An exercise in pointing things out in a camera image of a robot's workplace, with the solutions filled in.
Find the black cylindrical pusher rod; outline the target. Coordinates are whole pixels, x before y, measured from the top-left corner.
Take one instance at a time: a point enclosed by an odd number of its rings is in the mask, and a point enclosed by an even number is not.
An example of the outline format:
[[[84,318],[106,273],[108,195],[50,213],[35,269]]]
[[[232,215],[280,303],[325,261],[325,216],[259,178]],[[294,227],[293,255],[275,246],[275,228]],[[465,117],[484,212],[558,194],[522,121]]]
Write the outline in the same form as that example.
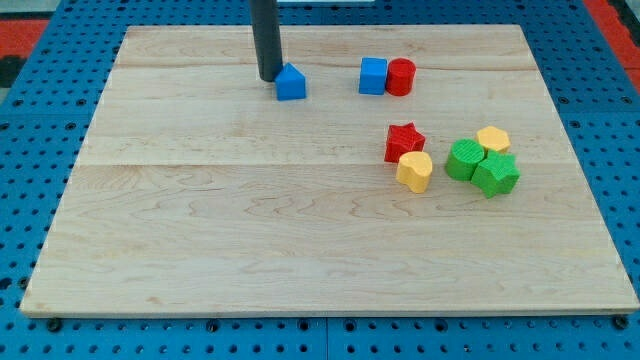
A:
[[[283,68],[277,1],[249,0],[249,11],[259,76],[274,82]]]

